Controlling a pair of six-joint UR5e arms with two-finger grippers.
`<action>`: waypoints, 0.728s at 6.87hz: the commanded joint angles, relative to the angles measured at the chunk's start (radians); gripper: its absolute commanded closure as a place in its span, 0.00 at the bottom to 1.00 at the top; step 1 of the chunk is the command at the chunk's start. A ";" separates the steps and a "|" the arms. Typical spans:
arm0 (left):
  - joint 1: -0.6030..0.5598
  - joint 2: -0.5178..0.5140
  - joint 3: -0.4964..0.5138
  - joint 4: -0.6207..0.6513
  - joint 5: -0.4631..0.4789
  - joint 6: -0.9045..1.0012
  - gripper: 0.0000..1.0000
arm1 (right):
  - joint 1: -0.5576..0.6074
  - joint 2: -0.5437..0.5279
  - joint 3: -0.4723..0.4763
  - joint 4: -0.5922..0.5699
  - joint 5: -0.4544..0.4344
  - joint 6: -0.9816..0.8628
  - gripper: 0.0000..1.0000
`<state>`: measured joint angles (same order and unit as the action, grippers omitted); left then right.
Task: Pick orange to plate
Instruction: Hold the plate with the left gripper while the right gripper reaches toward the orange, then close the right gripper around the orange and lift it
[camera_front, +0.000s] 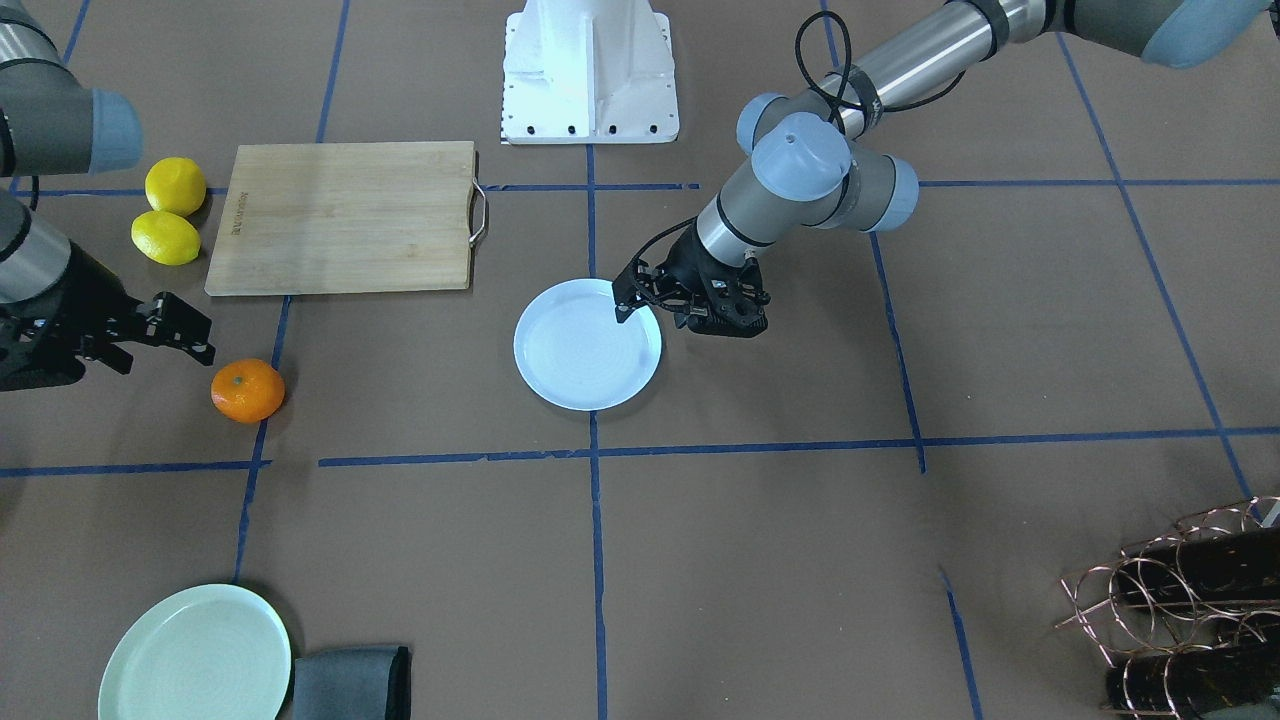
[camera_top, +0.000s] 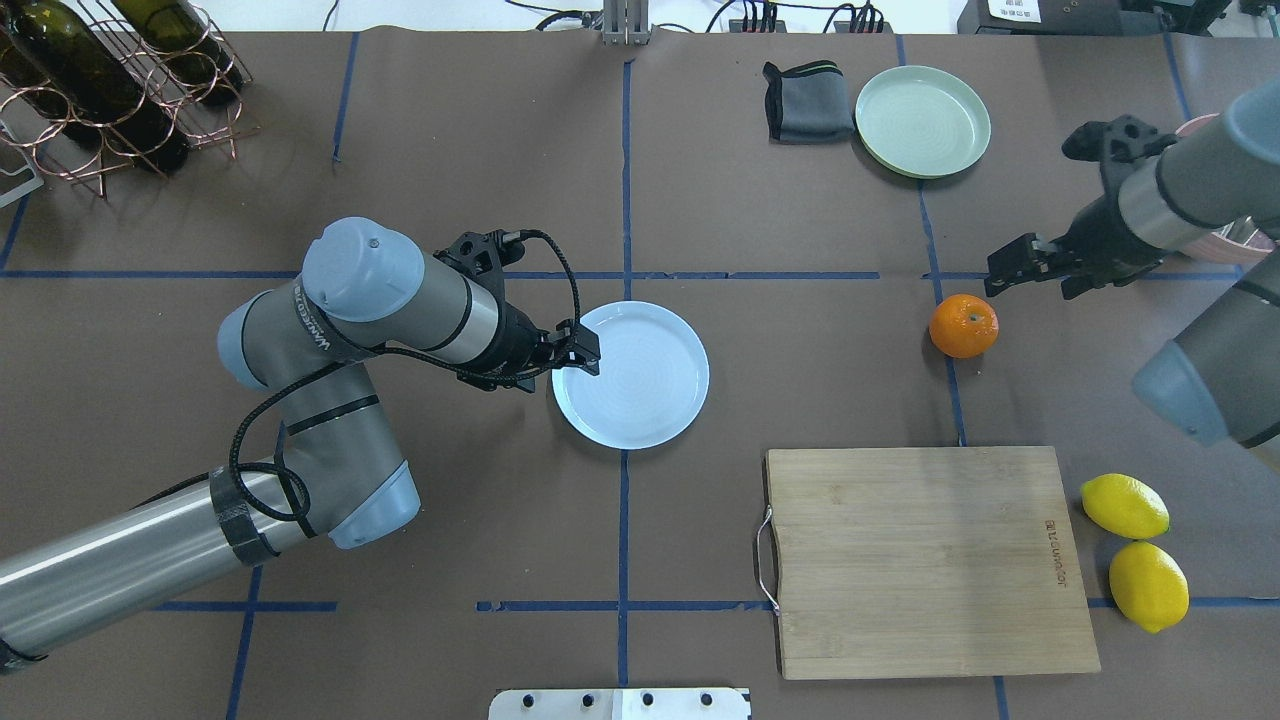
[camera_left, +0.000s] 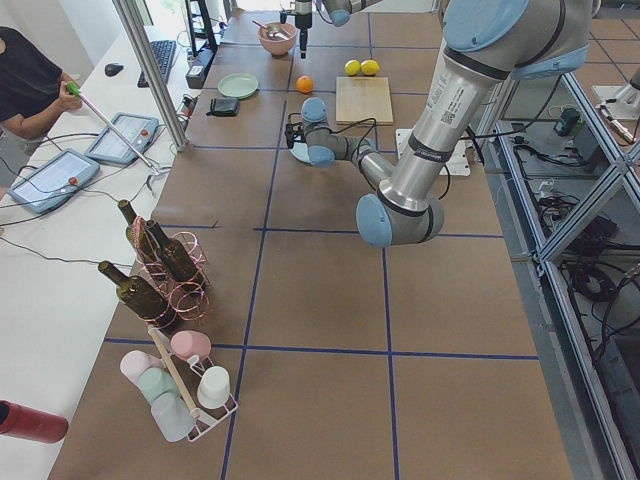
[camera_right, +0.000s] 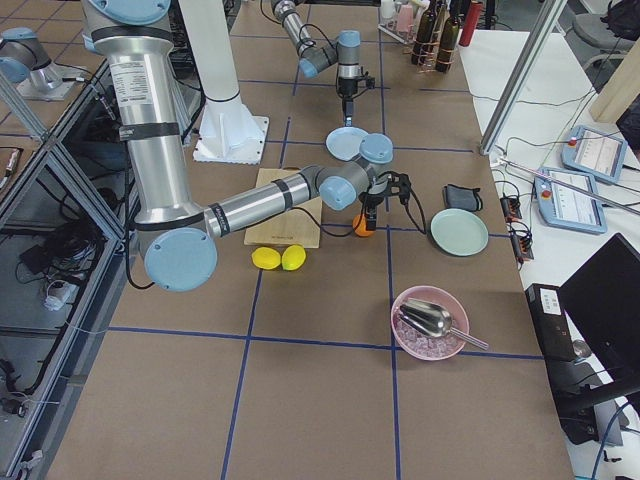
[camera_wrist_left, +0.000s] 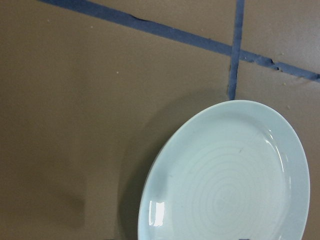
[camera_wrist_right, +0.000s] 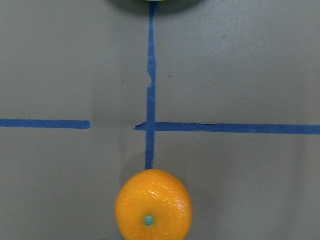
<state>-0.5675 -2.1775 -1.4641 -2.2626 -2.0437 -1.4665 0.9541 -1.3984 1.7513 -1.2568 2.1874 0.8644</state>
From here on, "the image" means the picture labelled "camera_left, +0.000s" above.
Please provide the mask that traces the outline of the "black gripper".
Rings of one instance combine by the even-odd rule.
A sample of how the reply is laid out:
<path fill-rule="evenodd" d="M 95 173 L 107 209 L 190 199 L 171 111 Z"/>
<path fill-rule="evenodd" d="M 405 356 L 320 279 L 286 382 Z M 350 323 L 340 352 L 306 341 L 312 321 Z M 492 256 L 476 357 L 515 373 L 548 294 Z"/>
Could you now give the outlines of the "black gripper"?
<path fill-rule="evenodd" d="M 285 125 L 284 135 L 288 149 L 293 149 L 296 143 L 306 142 L 302 122 L 287 123 Z"/>
<path fill-rule="evenodd" d="M 300 56 L 305 59 L 307 56 L 308 34 L 313 23 L 313 1 L 295 0 L 293 12 L 295 26 L 299 30 Z"/>

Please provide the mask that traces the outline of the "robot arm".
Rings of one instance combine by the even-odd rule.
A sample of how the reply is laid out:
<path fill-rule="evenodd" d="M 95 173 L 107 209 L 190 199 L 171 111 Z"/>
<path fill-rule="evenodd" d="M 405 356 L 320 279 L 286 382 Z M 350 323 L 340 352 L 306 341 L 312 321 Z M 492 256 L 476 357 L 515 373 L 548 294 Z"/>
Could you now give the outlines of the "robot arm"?
<path fill-rule="evenodd" d="M 283 8 L 280 11 L 280 22 L 284 24 L 288 17 L 294 18 L 295 27 L 299 30 L 299 52 L 302 59 L 307 55 L 307 44 L 309 30 L 313 25 L 313 13 L 325 11 L 328 15 L 327 23 L 336 27 L 344 26 L 357 12 L 363 11 L 377 1 L 353 0 L 353 1 L 312 1 L 295 0 L 291 1 L 292 7 Z"/>
<path fill-rule="evenodd" d="M 375 247 L 418 244 L 444 222 L 430 189 L 487 92 L 511 78 L 558 76 L 579 68 L 589 49 L 589 1 L 451 1 L 425 109 L 397 164 L 366 139 L 334 132 L 325 103 L 307 99 L 301 121 L 288 124 L 287 145 L 307 146 L 314 167 L 346 160 L 373 185 L 356 207 L 362 239 Z"/>

